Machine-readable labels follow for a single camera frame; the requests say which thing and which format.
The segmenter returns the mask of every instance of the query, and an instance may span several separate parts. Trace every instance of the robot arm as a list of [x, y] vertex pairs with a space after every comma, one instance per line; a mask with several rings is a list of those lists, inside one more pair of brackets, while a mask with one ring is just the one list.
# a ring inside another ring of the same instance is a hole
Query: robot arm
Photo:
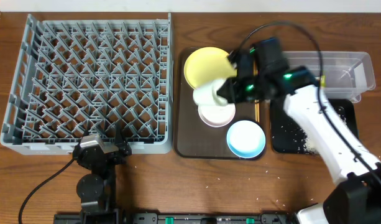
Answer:
[[[314, 141], [336, 185], [324, 203], [300, 210], [296, 214], [297, 222], [381, 223], [381, 163], [377, 157], [339, 119], [323, 91], [319, 93], [320, 105], [316, 78], [310, 71], [305, 67], [289, 69], [277, 39], [271, 38], [254, 44], [251, 52], [254, 52], [253, 61], [250, 57], [239, 57], [241, 53], [238, 51], [236, 57], [229, 56], [229, 59], [235, 60], [236, 65], [255, 63], [257, 76], [253, 75], [255, 72], [250, 69], [251, 66], [237, 67], [237, 77], [214, 80], [195, 89], [195, 103], [223, 106], [227, 103], [262, 100], [282, 102], [284, 112]], [[333, 127], [336, 127], [355, 153], [351, 152]]]
[[[354, 159], [353, 153], [320, 112], [320, 105], [317, 103], [317, 87], [309, 85], [297, 89], [295, 92], [294, 95], [286, 96], [283, 109], [313, 140], [317, 151], [327, 165], [334, 184], [338, 185], [347, 180], [347, 175], [351, 172], [355, 175], [367, 173], [367, 168]], [[368, 165], [376, 169], [375, 164], [380, 162], [378, 158], [371, 154], [341, 121], [333, 107], [328, 103], [325, 94], [321, 92], [320, 95], [326, 112], [334, 125]]]
[[91, 171], [77, 183], [81, 199], [80, 223], [123, 223], [124, 213], [116, 205], [116, 165], [126, 163], [132, 149], [116, 125], [114, 144], [105, 144], [97, 134], [85, 132], [75, 146], [73, 159]]

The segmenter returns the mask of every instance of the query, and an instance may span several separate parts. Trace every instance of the dish rack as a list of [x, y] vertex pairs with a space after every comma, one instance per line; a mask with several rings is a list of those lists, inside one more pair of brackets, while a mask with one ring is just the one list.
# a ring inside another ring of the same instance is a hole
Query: dish rack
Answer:
[[134, 154], [172, 148], [171, 15], [157, 20], [25, 25], [0, 142], [21, 154], [67, 154], [83, 133]]

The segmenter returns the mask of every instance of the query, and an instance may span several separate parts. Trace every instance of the light blue bowl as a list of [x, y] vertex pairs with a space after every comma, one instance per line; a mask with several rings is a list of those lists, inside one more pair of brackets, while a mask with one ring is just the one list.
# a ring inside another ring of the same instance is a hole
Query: light blue bowl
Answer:
[[255, 122], [238, 121], [227, 131], [226, 142], [235, 155], [249, 159], [262, 153], [266, 145], [266, 136]]

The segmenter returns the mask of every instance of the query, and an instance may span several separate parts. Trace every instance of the wooden table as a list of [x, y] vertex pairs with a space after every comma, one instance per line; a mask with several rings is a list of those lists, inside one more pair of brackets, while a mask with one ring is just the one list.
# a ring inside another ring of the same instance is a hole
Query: wooden table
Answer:
[[[166, 13], [34, 13], [34, 16], [38, 20], [167, 18]], [[26, 17], [26, 13], [0, 15], [0, 132]], [[173, 14], [175, 60], [187, 47], [233, 48], [255, 26], [277, 19], [304, 24], [323, 50], [370, 54], [377, 87], [364, 93], [355, 109], [360, 140], [381, 158], [381, 14]], [[307, 39], [290, 28], [271, 28], [252, 39], [267, 38], [273, 32], [280, 36], [285, 50], [313, 49]], [[22, 156], [0, 145], [0, 223], [17, 223], [17, 213], [27, 194], [69, 160], [70, 156]], [[184, 159], [174, 151], [164, 155], [133, 155], [128, 162], [128, 166], [117, 167], [117, 200], [129, 210], [291, 212], [322, 202], [334, 188], [320, 157], [277, 154], [271, 150], [269, 141], [266, 155], [254, 162]], [[42, 187], [24, 210], [25, 223], [51, 223], [57, 212], [78, 212], [76, 184], [87, 173], [73, 164]]]

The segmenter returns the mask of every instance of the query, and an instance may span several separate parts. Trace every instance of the brown tray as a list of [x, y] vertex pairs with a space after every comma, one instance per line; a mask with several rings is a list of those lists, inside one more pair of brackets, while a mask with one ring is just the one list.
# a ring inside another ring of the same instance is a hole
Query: brown tray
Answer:
[[236, 156], [227, 146], [226, 133], [236, 121], [243, 119], [259, 121], [259, 105], [240, 103], [236, 105], [234, 119], [221, 128], [212, 128], [198, 115], [198, 107], [193, 101], [193, 89], [185, 80], [183, 68], [186, 59], [199, 48], [185, 49], [179, 56], [176, 122], [174, 126], [174, 150], [182, 157], [202, 159], [243, 159]]

